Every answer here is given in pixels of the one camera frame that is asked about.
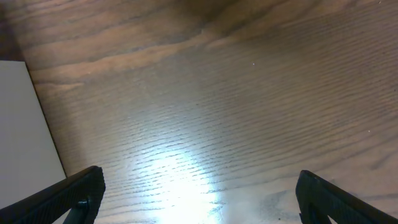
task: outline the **wooden floor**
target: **wooden floor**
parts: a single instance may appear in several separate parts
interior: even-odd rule
[[[302,169],[398,217],[397,1],[0,2],[97,223],[300,223]]]

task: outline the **wooden surface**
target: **wooden surface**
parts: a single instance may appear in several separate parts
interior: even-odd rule
[[[300,223],[302,169],[398,217],[398,2],[1,1],[97,223]]]

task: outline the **wood grain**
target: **wood grain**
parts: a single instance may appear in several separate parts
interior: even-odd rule
[[[97,223],[300,223],[311,170],[398,217],[395,1],[4,1]]]

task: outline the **dark wood stain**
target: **dark wood stain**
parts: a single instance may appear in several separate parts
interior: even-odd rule
[[[396,216],[398,2],[0,2],[98,223],[300,223],[302,169]]]

